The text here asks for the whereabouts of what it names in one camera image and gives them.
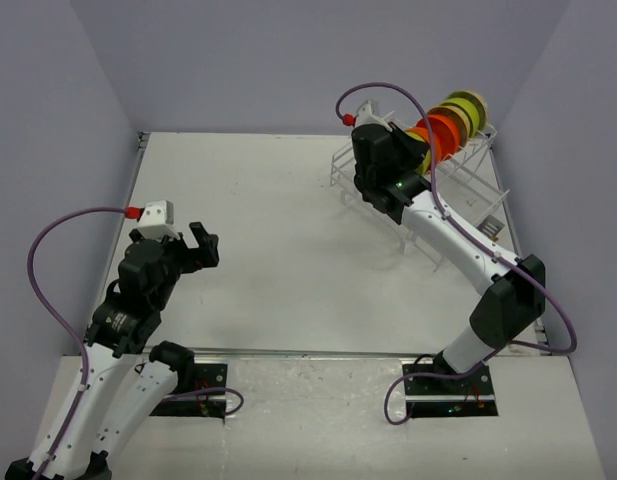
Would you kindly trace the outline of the lime green bowl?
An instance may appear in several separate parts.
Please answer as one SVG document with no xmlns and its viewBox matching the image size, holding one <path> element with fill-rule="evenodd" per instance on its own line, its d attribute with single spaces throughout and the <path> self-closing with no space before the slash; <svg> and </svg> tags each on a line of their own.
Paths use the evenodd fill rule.
<svg viewBox="0 0 617 480">
<path fill-rule="evenodd" d="M 427 174 L 430 170 L 431 160 L 432 160 L 431 152 L 430 150 L 427 150 L 421 164 L 416 168 L 416 173 L 419 175 Z"/>
</svg>

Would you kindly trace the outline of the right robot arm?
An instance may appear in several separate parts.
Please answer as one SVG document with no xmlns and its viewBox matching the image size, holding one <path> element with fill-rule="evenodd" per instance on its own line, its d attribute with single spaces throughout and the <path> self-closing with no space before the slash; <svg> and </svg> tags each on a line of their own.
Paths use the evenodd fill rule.
<svg viewBox="0 0 617 480">
<path fill-rule="evenodd" d="M 351 132 L 353 182 L 365 202 L 422 237 L 446 257 L 480 297 L 468 326 L 433 360 L 436 385 L 455 393 L 470 371 L 511 343 L 545 311 L 544 263 L 497 245 L 434 193 L 417 169 L 428 146 L 394 123 Z"/>
</svg>

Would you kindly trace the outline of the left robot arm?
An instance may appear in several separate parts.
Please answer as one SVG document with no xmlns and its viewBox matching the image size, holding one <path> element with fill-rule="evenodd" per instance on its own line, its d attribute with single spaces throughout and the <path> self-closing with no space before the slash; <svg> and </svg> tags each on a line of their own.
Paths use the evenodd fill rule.
<svg viewBox="0 0 617 480">
<path fill-rule="evenodd" d="M 139 225 L 81 341 L 81 364 L 69 395 L 39 445 L 13 461 L 8 479 L 109 479 L 112 463 L 141 423 L 163 401 L 190 392 L 194 354 L 163 341 L 150 351 L 136 383 L 117 394 L 138 363 L 161 314 L 185 274 L 215 268 L 217 235 L 189 225 L 197 245 L 167 223 Z"/>
</svg>

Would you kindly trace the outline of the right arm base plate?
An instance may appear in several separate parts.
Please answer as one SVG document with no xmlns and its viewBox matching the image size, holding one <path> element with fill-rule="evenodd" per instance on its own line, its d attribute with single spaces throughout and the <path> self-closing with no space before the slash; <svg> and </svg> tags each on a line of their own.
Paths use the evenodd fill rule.
<svg viewBox="0 0 617 480">
<path fill-rule="evenodd" d="M 498 407 L 488 366 L 461 380 L 409 378 L 403 382 L 411 419 L 496 417 Z"/>
</svg>

